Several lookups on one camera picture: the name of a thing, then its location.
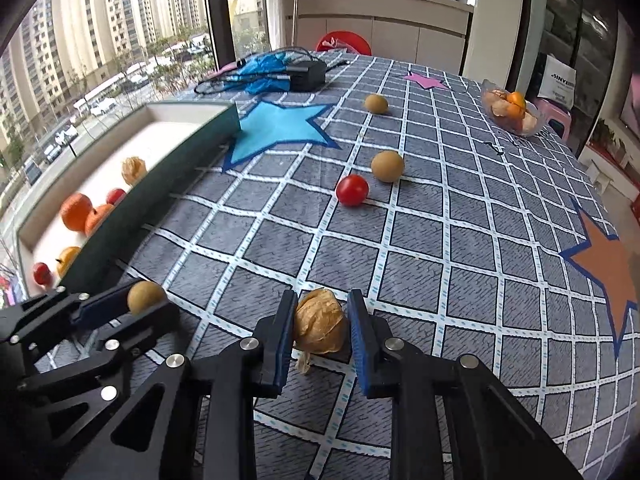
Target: orange star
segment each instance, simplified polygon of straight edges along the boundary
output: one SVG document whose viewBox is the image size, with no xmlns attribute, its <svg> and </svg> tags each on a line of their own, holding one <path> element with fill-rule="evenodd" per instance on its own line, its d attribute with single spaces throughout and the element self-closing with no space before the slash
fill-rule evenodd
<svg viewBox="0 0 640 480">
<path fill-rule="evenodd" d="M 607 315 L 613 335 L 616 359 L 625 333 L 627 313 L 638 309 L 625 248 L 617 235 L 607 235 L 574 201 L 586 240 L 560 253 L 578 272 L 601 286 L 607 301 Z"/>
</svg>

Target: blue gripper pad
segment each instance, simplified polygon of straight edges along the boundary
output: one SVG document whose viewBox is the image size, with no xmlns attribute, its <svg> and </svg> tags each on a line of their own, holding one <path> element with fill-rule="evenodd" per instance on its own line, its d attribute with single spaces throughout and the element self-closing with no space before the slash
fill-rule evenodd
<svg viewBox="0 0 640 480">
<path fill-rule="evenodd" d="M 129 311 L 127 306 L 129 289 L 141 281 L 134 280 L 125 285 L 111 287 L 83 301 L 73 315 L 73 326 L 78 330 L 94 330 L 126 314 Z"/>
<path fill-rule="evenodd" d="M 287 384 L 289 375 L 293 348 L 293 316 L 297 306 L 298 295 L 291 289 L 285 290 L 264 344 L 260 384 L 275 387 L 278 394 Z"/>
<path fill-rule="evenodd" d="M 378 354 L 378 343 L 373 325 L 358 288 L 351 290 L 347 297 L 347 313 L 351 323 L 351 351 L 356 365 L 358 384 L 369 397 L 373 372 L 373 362 Z"/>
</svg>

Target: table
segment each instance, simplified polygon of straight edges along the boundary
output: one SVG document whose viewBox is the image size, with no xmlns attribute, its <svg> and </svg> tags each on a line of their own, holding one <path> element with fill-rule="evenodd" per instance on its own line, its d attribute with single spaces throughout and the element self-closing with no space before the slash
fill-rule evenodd
<svg viewBox="0 0 640 480">
<path fill-rule="evenodd" d="M 195 168 L 123 248 L 114 278 L 156 280 L 183 309 L 180 331 L 136 361 L 133 386 L 174 352 L 197 359 L 249 335 L 288 286 L 329 287 L 342 302 L 360 288 L 394 335 L 437 356 L 478 355 L 586 478 L 604 478 L 632 431 L 640 339 L 633 312 L 614 359 L 602 289 L 559 256 L 585 240 L 572 200 L 614 233 L 584 168 L 550 130 L 514 140 L 487 122 L 476 82 L 326 56 L 351 63 L 322 91 L 262 98 L 335 104 L 316 123 L 340 150 L 279 144 L 226 173 L 222 160 Z M 402 79 L 408 69 L 452 91 L 423 90 Z M 372 92 L 388 99 L 386 116 L 363 110 Z M 233 100 L 241 114 L 256 100 L 199 98 Z M 404 156 L 399 183 L 370 174 L 383 149 Z M 351 172 L 370 186 L 359 208 L 334 195 Z M 40 368 L 85 356 L 94 339 L 62 343 Z M 291 369 L 282 396 L 255 405 L 258 477 L 386 479 L 390 416 L 388 399 L 362 396 L 348 348 L 315 356 L 306 376 Z M 450 460 L 445 438 L 449 476 Z"/>
</svg>

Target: pink star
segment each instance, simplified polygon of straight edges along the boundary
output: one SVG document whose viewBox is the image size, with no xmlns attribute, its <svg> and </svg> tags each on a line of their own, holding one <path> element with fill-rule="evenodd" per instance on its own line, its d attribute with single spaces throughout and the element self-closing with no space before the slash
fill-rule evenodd
<svg viewBox="0 0 640 480">
<path fill-rule="evenodd" d="M 409 72 L 408 75 L 404 76 L 403 79 L 407 79 L 408 81 L 415 81 L 425 90 L 429 88 L 443 88 L 445 90 L 451 90 L 451 88 L 447 88 L 442 84 L 442 81 L 438 81 L 437 79 L 433 79 L 431 77 L 425 77 L 420 74 L 412 74 Z"/>
</svg>

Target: bowl of fruit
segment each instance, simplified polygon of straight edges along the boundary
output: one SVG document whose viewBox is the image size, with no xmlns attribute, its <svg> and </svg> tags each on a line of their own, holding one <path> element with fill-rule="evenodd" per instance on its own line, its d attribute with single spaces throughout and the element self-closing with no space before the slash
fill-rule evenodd
<svg viewBox="0 0 640 480">
<path fill-rule="evenodd" d="M 481 99 L 484 113 L 511 134 L 530 137 L 545 125 L 542 114 L 520 92 L 507 92 L 485 79 Z"/>
</svg>

